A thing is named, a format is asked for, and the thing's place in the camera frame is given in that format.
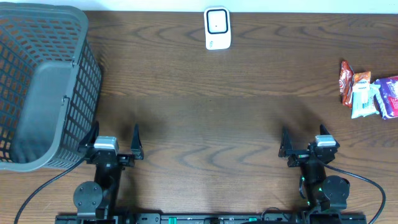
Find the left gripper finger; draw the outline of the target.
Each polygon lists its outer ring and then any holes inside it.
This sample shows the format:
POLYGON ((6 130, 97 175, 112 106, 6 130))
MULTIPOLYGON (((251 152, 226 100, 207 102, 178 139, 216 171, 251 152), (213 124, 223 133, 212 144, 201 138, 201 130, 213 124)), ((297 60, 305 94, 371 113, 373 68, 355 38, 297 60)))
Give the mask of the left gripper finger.
POLYGON ((91 129, 87 132, 85 137, 80 141, 77 147, 77 152, 87 152, 94 146, 96 138, 99 135, 99 122, 95 121, 91 126, 91 129))
POLYGON ((131 142, 131 151, 135 160, 143 160, 144 159, 144 151, 142 148, 141 140, 139 137, 139 125, 135 124, 132 142, 131 142))

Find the mint green snack packet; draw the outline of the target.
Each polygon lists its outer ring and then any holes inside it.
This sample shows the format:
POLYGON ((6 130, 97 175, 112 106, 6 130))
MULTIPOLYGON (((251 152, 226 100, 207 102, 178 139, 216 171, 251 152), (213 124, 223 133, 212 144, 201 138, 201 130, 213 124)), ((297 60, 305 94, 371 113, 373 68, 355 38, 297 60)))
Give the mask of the mint green snack packet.
POLYGON ((367 92, 354 92, 351 118, 365 117, 372 114, 379 114, 374 98, 379 94, 379 85, 370 84, 367 92))

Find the red orange snack bar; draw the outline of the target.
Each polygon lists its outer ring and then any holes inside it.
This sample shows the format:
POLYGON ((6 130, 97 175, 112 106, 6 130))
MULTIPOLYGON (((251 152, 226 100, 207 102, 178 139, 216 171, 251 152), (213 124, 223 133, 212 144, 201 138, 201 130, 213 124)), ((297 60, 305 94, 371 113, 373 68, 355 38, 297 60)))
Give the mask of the red orange snack bar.
POLYGON ((354 71, 346 60, 341 62, 339 87, 342 105, 352 108, 352 85, 354 71))

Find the small orange box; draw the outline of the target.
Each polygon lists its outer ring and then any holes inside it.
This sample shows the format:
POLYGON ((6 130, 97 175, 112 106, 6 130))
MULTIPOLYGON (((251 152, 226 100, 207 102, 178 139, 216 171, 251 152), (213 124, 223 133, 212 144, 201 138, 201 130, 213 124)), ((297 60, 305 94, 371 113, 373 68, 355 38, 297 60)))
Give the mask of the small orange box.
POLYGON ((365 109, 368 107, 370 91, 371 72, 362 72, 354 74, 353 91, 353 109, 365 109))

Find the purple noodle packet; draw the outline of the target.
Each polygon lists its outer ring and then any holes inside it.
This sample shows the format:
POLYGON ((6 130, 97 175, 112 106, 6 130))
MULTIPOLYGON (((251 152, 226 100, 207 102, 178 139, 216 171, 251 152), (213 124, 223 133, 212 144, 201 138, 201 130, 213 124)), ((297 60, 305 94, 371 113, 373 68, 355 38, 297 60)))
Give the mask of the purple noodle packet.
POLYGON ((382 119, 397 117, 397 76, 380 78, 374 82, 379 86, 377 103, 382 119))

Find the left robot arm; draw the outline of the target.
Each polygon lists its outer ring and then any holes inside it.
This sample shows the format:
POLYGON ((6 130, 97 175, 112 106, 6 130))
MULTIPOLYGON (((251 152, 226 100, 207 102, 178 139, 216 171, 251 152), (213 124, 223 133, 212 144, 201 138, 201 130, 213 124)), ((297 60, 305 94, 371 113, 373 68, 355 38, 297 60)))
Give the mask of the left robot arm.
POLYGON ((134 126, 130 154, 119 153, 117 138, 100 136, 99 129, 99 122, 95 122, 78 145, 78 152, 84 153, 83 161, 96 166, 96 172, 94 180, 80 184, 73 194, 76 222, 130 223, 128 212, 115 208, 122 171, 144 158, 139 126, 134 126))

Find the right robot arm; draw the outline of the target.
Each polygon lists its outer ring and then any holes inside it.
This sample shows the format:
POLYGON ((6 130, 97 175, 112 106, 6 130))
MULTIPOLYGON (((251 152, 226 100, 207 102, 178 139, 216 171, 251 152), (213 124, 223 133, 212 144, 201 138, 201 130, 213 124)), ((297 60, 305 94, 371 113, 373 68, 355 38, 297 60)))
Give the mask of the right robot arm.
POLYGON ((288 167, 301 170, 299 192, 308 203, 308 208, 297 216, 302 223, 342 222, 341 211, 347 208, 350 183, 338 175, 327 176, 325 171, 339 147, 324 125, 306 149, 294 149, 288 129, 282 129, 278 156, 288 159, 288 167))

